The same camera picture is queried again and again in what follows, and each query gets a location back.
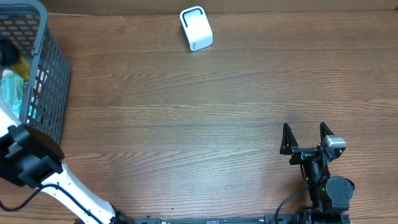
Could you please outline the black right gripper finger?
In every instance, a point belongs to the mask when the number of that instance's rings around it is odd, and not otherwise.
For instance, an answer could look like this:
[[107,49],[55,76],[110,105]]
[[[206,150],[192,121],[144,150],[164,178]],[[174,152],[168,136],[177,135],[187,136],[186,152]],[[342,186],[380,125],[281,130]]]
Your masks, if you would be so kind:
[[320,138],[322,143],[327,143],[330,141],[330,138],[334,136],[334,133],[330,130],[330,128],[326,125],[325,122],[320,123]]
[[282,141],[280,145],[280,154],[291,155],[295,153],[299,148],[299,145],[293,135],[290,126],[284,123],[282,132]]

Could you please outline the teal wet wipes pack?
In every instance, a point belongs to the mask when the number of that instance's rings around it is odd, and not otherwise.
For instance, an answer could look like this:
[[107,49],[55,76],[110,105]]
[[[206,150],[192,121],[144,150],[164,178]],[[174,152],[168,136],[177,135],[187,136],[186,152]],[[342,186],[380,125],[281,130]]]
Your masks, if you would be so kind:
[[24,80],[12,70],[3,70],[1,95],[12,113],[19,118],[24,94]]

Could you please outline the yellow liquid bottle silver cap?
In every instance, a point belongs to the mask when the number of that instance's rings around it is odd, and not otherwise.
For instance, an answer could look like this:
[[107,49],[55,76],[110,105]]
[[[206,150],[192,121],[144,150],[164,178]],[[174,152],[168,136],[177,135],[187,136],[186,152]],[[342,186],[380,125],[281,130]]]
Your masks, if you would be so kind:
[[21,57],[19,61],[11,64],[10,69],[18,74],[24,81],[29,80],[30,69],[31,69],[31,60],[29,58]]

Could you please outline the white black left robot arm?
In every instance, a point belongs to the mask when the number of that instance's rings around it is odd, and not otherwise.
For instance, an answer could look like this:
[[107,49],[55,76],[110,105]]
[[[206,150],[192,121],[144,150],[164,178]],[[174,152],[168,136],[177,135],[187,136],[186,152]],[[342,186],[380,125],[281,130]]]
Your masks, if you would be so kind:
[[99,198],[69,169],[59,145],[47,134],[21,123],[1,99],[1,178],[35,192],[14,208],[25,207],[45,192],[71,210],[82,223],[131,223],[121,211]]

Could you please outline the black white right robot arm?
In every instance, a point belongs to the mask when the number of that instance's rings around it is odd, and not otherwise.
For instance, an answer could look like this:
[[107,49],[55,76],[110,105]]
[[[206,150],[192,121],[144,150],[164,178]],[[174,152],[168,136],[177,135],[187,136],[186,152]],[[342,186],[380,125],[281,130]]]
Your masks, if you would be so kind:
[[320,142],[315,147],[300,147],[291,127],[285,123],[282,132],[280,153],[290,156],[291,165],[299,165],[307,186],[287,197],[277,207],[274,221],[279,223],[283,205],[294,197],[308,192],[310,206],[290,215],[284,223],[350,223],[349,201],[355,190],[354,183],[342,176],[332,176],[328,163],[339,158],[346,149],[343,137],[335,135],[324,123],[320,123]]

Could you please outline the grey plastic mesh basket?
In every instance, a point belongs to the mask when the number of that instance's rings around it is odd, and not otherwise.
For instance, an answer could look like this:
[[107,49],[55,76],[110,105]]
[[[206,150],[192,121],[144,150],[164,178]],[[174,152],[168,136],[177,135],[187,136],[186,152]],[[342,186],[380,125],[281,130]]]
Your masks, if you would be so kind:
[[12,41],[30,61],[19,120],[60,144],[71,72],[47,22],[40,1],[1,1],[1,38]]

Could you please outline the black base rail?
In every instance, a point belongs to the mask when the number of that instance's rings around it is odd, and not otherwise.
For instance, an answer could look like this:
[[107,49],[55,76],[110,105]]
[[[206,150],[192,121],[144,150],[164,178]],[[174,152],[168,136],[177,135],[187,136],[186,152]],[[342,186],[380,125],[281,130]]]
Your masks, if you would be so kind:
[[136,218],[127,221],[132,224],[275,224],[274,215],[252,218],[194,218],[161,220],[160,218]]

